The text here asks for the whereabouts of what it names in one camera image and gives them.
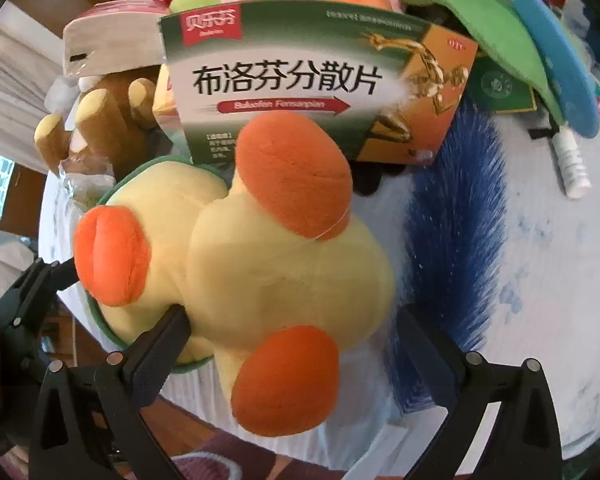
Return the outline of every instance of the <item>beige curtain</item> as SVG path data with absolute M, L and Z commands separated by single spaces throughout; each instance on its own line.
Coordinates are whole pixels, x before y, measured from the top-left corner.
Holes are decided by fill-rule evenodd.
M 48 170 L 33 143 L 46 115 L 45 95 L 62 68 L 0 30 L 0 155 L 32 170 Z

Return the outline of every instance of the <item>golden human figure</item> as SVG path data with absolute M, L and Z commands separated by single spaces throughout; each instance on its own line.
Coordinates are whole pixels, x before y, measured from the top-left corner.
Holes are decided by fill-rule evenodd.
M 469 77 L 469 69 L 467 67 L 458 65 L 453 67 L 449 72 L 446 72 L 426 46 L 409 38 L 386 38 L 381 34 L 371 33 L 367 36 L 367 39 L 369 45 L 376 50 L 398 48 L 420 56 L 424 64 L 424 69 L 408 75 L 407 63 L 400 74 L 400 79 L 407 82 L 415 90 L 415 97 L 430 97 L 436 115 L 440 115 L 458 104 L 457 98 L 445 103 L 441 90 L 445 84 L 451 85 L 451 88 L 457 88 L 466 83 Z M 398 103 L 397 105 L 384 108 L 378 115 L 376 122 L 388 128 L 389 131 L 374 132 L 375 135 L 394 142 L 409 142 L 411 140 L 411 133 L 409 128 L 404 124 L 404 115 L 402 113 L 405 107 L 403 103 Z

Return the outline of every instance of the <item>wooden door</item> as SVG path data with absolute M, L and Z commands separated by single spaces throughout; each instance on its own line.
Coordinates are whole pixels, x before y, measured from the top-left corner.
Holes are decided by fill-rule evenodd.
M 0 231 L 38 238 L 46 174 L 14 164 L 4 201 Z

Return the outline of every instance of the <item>white plastic handle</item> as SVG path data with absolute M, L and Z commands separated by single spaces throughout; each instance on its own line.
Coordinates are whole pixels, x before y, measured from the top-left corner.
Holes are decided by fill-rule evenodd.
M 552 137 L 551 142 L 558 159 L 567 196 L 571 199 L 582 198 L 591 188 L 591 181 L 580 156 L 580 149 L 573 130 L 567 126 L 561 126 L 560 130 Z

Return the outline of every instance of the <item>blue bristles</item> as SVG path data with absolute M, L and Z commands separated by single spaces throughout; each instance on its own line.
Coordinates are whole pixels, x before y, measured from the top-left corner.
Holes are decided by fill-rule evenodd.
M 408 240 L 404 297 L 461 350 L 478 349 L 504 243 L 504 160 L 490 118 L 465 98 L 435 162 L 418 170 L 413 180 L 404 223 Z M 386 362 L 404 413 L 431 405 L 395 325 Z

